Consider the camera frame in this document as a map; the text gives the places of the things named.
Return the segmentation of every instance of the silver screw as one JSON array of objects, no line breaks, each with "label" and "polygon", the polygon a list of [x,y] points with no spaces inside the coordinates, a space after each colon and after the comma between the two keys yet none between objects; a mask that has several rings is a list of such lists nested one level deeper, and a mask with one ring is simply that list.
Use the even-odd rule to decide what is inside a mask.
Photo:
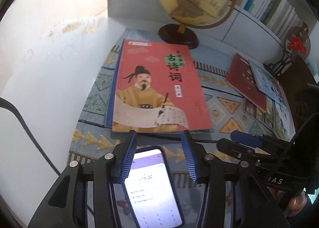
[{"label": "silver screw", "polygon": [[114,155],[113,155],[112,153],[107,153],[107,154],[104,155],[104,158],[105,158],[106,160],[113,159],[113,157],[114,157]]},{"label": "silver screw", "polygon": [[70,167],[76,167],[79,163],[77,161],[71,161]]},{"label": "silver screw", "polygon": [[213,155],[213,154],[207,153],[207,154],[205,155],[205,159],[207,159],[208,161],[211,161],[213,158],[214,158],[214,155]]},{"label": "silver screw", "polygon": [[243,167],[243,168],[246,168],[249,166],[248,162],[247,161],[241,161],[240,162],[240,165]]}]

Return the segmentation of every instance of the red book cover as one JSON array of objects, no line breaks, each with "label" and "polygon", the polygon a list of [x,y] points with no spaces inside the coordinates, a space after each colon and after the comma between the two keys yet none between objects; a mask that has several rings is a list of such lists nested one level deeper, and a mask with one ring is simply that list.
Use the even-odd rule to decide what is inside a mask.
[{"label": "red book cover", "polygon": [[125,40],[115,89],[112,131],[212,127],[187,46]]},{"label": "red book cover", "polygon": [[267,111],[266,95],[259,91],[249,62],[238,53],[232,60],[226,81],[263,113]]}]

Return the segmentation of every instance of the illustration of bearded man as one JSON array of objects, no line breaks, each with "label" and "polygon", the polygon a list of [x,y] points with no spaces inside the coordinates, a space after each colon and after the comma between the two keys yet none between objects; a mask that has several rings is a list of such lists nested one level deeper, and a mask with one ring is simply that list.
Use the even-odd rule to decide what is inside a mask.
[{"label": "illustration of bearded man", "polygon": [[[151,88],[151,74],[144,66],[137,66],[135,72],[130,74],[124,79],[129,79],[128,83],[132,80],[134,85],[124,89],[116,90],[115,95],[125,104],[143,108],[143,109],[153,109],[163,106],[174,106],[174,104],[165,96],[157,93],[153,88]],[[140,131],[140,132],[172,132],[177,130],[177,124],[170,125],[159,125],[152,128],[142,128],[142,127],[132,127],[126,126],[120,123],[113,122],[113,131]]]}]

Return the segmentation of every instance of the green circle on book cover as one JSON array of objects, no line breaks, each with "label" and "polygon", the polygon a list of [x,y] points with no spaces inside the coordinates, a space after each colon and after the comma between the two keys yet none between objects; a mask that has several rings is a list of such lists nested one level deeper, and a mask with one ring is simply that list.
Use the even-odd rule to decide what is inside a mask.
[{"label": "green circle on book cover", "polygon": [[184,60],[180,55],[168,54],[165,57],[165,62],[172,69],[178,69],[184,66]]}]

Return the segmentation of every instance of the globe base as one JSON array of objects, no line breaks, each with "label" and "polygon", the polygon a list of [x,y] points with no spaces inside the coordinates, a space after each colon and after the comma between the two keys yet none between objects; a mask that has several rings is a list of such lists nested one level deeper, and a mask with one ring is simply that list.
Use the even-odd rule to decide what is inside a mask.
[{"label": "globe base", "polygon": [[167,43],[187,45],[189,49],[197,48],[199,40],[196,34],[189,28],[179,33],[178,28],[178,24],[167,24],[159,29],[159,36]]}]

